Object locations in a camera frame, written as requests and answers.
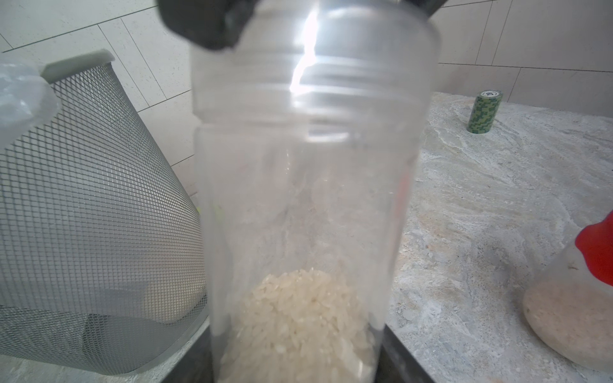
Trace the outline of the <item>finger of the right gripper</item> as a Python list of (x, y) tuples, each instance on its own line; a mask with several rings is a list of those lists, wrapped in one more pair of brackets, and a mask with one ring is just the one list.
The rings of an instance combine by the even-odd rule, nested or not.
[(235, 47), (255, 14), (257, 0), (158, 0), (164, 25), (189, 42), (207, 49)]
[(445, 6), (447, 0), (407, 0), (407, 3), (412, 4), (428, 17), (432, 17)]

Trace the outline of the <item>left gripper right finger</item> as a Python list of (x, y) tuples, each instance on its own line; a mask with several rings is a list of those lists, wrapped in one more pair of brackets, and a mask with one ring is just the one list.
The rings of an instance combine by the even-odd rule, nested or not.
[(383, 331), (376, 383), (434, 383), (391, 329)]

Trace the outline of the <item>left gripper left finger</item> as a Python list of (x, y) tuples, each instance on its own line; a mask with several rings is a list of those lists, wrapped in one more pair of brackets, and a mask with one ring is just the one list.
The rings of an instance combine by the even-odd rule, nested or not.
[(162, 383), (213, 383), (210, 329), (204, 330)]

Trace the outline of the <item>clear rice jar with lid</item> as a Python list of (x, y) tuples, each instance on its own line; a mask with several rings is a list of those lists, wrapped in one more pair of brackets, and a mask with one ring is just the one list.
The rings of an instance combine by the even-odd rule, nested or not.
[(191, 47), (218, 382), (372, 382), (439, 37), (401, 1), (261, 1)]

